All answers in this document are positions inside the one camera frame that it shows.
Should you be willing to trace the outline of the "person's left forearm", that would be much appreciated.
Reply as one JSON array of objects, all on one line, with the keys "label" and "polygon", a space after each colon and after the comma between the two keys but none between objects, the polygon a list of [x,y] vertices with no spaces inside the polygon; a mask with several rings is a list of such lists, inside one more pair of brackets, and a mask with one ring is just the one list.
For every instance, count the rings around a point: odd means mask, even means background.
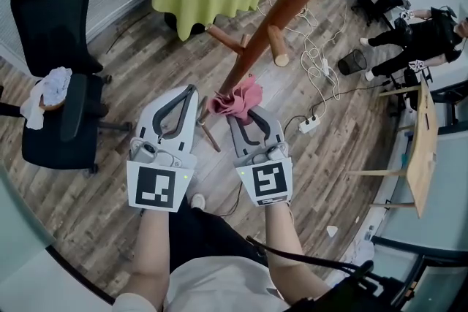
[{"label": "person's left forearm", "polygon": [[169,282],[169,215],[147,210],[141,218],[127,290],[146,298],[158,309],[163,305]]}]

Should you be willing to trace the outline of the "person's black trousers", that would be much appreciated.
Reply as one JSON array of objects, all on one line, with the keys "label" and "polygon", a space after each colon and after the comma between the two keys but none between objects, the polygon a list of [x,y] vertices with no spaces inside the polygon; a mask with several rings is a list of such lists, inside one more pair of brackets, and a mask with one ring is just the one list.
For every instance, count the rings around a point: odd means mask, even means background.
[{"label": "person's black trousers", "polygon": [[238,234],[223,218],[182,200],[178,212],[169,214],[170,271],[196,259],[239,256],[266,266],[264,251]]}]

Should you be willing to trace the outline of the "white power strip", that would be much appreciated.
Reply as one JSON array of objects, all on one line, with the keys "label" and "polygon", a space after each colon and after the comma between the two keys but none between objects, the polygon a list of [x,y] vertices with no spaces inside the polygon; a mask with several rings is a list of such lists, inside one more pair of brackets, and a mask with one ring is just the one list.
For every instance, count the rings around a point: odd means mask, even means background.
[{"label": "white power strip", "polygon": [[332,84],[336,85],[339,82],[336,73],[330,68],[326,58],[322,60],[322,73]]},{"label": "white power strip", "polygon": [[318,117],[312,116],[307,118],[305,121],[302,121],[298,128],[302,134],[307,134],[314,131],[319,125],[320,119]]}]

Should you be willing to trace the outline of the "red cloth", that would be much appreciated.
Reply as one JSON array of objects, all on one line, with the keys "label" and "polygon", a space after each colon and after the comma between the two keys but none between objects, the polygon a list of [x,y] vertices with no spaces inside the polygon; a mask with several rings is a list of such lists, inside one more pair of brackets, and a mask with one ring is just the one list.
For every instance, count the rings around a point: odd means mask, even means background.
[{"label": "red cloth", "polygon": [[263,88],[256,83],[254,75],[247,77],[227,94],[216,92],[213,99],[208,100],[207,109],[210,114],[233,116],[243,125],[249,125],[253,120],[248,111],[261,103]]}]

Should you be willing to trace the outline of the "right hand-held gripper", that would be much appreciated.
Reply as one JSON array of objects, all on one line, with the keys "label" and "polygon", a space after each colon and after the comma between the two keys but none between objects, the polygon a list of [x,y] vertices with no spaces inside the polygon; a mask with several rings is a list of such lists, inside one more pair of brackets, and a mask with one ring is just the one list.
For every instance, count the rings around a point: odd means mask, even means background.
[{"label": "right hand-held gripper", "polygon": [[261,106],[251,108],[249,117],[263,132],[267,148],[249,139],[240,118],[227,116],[238,157],[234,161],[235,170],[255,206],[289,202],[293,195],[293,163],[282,126],[272,112]]}]

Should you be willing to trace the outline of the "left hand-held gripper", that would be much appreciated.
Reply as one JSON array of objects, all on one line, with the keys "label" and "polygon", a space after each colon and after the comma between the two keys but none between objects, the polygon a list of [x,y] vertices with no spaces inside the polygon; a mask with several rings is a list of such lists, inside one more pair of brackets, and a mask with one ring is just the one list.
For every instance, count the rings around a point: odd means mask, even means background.
[{"label": "left hand-held gripper", "polygon": [[[183,102],[173,132],[161,121]],[[198,91],[184,85],[166,91],[147,104],[137,122],[127,161],[129,206],[176,212],[194,175],[197,157],[191,154],[197,120]]]}]

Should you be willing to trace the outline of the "person's white shirt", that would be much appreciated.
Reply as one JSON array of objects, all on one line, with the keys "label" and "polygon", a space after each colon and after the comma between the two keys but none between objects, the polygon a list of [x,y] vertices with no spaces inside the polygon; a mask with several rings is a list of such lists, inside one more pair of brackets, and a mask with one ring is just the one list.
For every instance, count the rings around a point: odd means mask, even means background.
[{"label": "person's white shirt", "polygon": [[285,312],[268,268],[239,256],[193,259],[170,275],[164,312]]}]

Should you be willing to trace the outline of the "light wooden table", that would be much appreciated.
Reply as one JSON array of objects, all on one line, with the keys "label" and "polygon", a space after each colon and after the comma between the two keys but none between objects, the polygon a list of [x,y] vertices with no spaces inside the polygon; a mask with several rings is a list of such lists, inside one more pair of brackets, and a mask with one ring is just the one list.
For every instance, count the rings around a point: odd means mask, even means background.
[{"label": "light wooden table", "polygon": [[403,177],[409,186],[413,201],[405,203],[371,203],[372,208],[414,208],[417,215],[423,215],[429,187],[436,164],[439,125],[434,101],[426,80],[422,77],[417,86],[381,93],[381,96],[405,94],[416,91],[418,106],[416,120],[407,129],[413,132],[412,147],[406,167],[400,170],[349,170],[348,175]]}]

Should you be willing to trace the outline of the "person's right forearm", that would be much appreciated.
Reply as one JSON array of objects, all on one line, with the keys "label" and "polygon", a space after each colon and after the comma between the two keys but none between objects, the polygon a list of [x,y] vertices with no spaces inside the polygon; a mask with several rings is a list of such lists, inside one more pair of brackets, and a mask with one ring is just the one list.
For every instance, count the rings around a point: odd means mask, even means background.
[{"label": "person's right forearm", "polygon": [[[266,245],[279,251],[302,255],[289,205],[280,202],[265,207]],[[267,253],[271,280],[284,300],[292,305],[303,298],[318,299],[330,287],[302,262]]]}]

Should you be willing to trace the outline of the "wooden coat stand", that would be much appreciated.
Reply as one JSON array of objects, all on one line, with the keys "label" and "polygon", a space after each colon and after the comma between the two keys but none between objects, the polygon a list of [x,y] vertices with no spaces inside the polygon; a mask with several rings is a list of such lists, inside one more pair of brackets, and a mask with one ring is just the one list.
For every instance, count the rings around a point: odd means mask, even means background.
[{"label": "wooden coat stand", "polygon": [[268,47],[271,49],[275,65],[283,67],[289,63],[282,31],[308,4],[308,1],[277,0],[254,35],[251,38],[244,36],[240,42],[231,38],[215,25],[205,27],[208,34],[238,55],[233,68],[218,90],[220,94],[228,94]]}]

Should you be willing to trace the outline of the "brown wooden bowl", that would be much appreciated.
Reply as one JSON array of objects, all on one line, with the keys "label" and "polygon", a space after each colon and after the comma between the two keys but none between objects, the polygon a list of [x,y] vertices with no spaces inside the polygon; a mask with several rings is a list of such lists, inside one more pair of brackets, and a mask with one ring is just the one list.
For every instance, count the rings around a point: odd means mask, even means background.
[{"label": "brown wooden bowl", "polygon": [[39,108],[44,111],[57,110],[65,103],[65,99],[65,94],[42,94]]}]

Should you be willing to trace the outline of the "black chest pack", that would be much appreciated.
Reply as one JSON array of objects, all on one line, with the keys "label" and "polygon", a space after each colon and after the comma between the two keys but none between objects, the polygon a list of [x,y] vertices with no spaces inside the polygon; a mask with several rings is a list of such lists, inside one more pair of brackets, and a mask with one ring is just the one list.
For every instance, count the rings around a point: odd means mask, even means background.
[{"label": "black chest pack", "polygon": [[404,282],[374,274],[371,260],[354,265],[310,256],[290,258],[340,270],[348,276],[320,298],[303,298],[284,312],[401,312],[396,301],[404,293]]}]

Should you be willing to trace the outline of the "white crumpled cloth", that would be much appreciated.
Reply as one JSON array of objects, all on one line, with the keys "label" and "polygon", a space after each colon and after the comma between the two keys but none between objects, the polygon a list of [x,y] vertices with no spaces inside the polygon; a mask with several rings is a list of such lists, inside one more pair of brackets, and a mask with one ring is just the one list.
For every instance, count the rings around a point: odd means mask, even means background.
[{"label": "white crumpled cloth", "polygon": [[26,119],[26,128],[40,130],[46,111],[39,108],[42,94],[65,94],[72,77],[72,70],[65,67],[52,69],[31,89],[28,99],[20,106],[20,114]]}]

